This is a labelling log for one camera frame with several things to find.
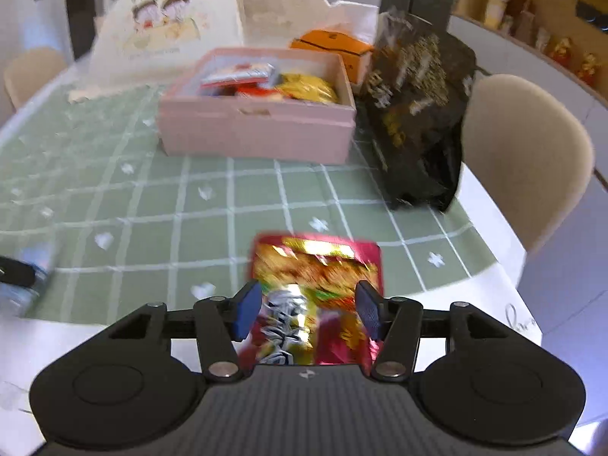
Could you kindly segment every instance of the green tablecloth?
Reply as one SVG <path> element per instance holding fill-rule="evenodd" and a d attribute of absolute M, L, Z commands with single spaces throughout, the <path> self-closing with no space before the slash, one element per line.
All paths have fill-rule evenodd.
<path fill-rule="evenodd" d="M 149 301 L 191 307 L 244 282 L 261 231 L 379 242 L 385 295 L 473 276 L 495 259 L 454 202 L 390 213 L 358 133 L 346 166 L 168 157 L 158 88 L 69 105 L 57 90 L 0 150 L 0 252 L 57 238 L 57 269 L 30 316 L 112 323 Z"/>

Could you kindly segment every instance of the red snack package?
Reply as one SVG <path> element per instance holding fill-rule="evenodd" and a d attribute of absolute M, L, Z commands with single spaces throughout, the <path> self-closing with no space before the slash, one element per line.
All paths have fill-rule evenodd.
<path fill-rule="evenodd" d="M 264 299 L 239 349 L 254 364 L 360 364 L 369 372 L 378 345 L 355 311 L 355 286 L 367 280 L 382 294 L 380 248 L 324 234 L 256 238 L 250 276 Z"/>
<path fill-rule="evenodd" d="M 245 84 L 236 88 L 235 96 L 267 101 L 283 101 L 285 96 L 278 89 L 265 89 L 257 85 Z"/>

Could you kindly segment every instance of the metal screw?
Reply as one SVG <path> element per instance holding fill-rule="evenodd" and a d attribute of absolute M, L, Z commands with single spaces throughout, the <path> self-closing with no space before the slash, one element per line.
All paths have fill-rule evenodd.
<path fill-rule="evenodd" d="M 376 367 L 376 372 L 384 377 L 399 377 L 404 375 L 407 369 L 399 362 L 382 362 Z"/>
<path fill-rule="evenodd" d="M 232 362 L 215 362 L 209 367 L 209 373 L 216 377 L 232 377 L 238 372 L 238 365 Z"/>

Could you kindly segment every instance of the black plastic bag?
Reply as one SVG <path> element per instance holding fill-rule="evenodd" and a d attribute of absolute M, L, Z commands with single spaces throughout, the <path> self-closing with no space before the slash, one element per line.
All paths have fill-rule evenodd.
<path fill-rule="evenodd" d="M 372 134 L 391 208 L 402 202 L 448 209 L 474 73 L 475 53 L 454 36 L 394 9 L 381 15 L 361 126 Z"/>

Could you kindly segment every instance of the chair backrest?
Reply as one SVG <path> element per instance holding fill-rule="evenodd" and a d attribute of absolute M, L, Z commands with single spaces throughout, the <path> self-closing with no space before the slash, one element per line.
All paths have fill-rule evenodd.
<path fill-rule="evenodd" d="M 513 75 L 473 87 L 463 156 L 528 252 L 578 204 L 594 169 L 583 125 L 551 94 Z"/>
<path fill-rule="evenodd" d="M 15 109 L 67 67 L 62 54 L 53 48 L 32 48 L 4 69 L 4 85 Z"/>

